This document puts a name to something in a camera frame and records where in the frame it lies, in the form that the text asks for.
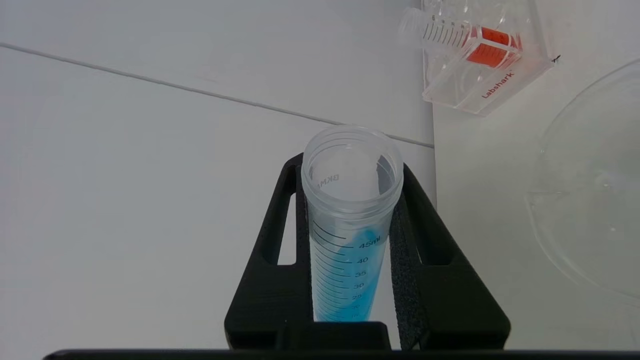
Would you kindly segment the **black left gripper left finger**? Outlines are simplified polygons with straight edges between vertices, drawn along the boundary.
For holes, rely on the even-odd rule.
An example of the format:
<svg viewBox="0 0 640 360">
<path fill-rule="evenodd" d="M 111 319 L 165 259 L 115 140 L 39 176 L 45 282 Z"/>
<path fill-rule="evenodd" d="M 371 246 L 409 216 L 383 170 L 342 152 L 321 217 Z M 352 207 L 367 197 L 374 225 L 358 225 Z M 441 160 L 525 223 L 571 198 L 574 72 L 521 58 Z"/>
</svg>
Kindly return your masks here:
<svg viewBox="0 0 640 360">
<path fill-rule="evenodd" d="M 224 319 L 232 350 L 272 350 L 290 323 L 313 321 L 307 200 L 301 180 L 303 157 L 282 167 L 253 250 Z M 279 265 L 290 200 L 295 203 L 295 262 Z"/>
</svg>

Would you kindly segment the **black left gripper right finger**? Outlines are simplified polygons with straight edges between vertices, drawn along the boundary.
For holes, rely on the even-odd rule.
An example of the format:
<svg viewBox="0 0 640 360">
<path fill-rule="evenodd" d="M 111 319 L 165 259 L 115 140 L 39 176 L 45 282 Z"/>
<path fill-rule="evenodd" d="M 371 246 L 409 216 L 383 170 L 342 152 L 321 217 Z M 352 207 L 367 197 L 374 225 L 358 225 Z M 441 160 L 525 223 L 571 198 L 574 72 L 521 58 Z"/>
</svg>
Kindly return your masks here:
<svg viewBox="0 0 640 360">
<path fill-rule="evenodd" d="M 400 348 L 503 350 L 511 323 L 408 166 L 390 232 Z"/>
</svg>

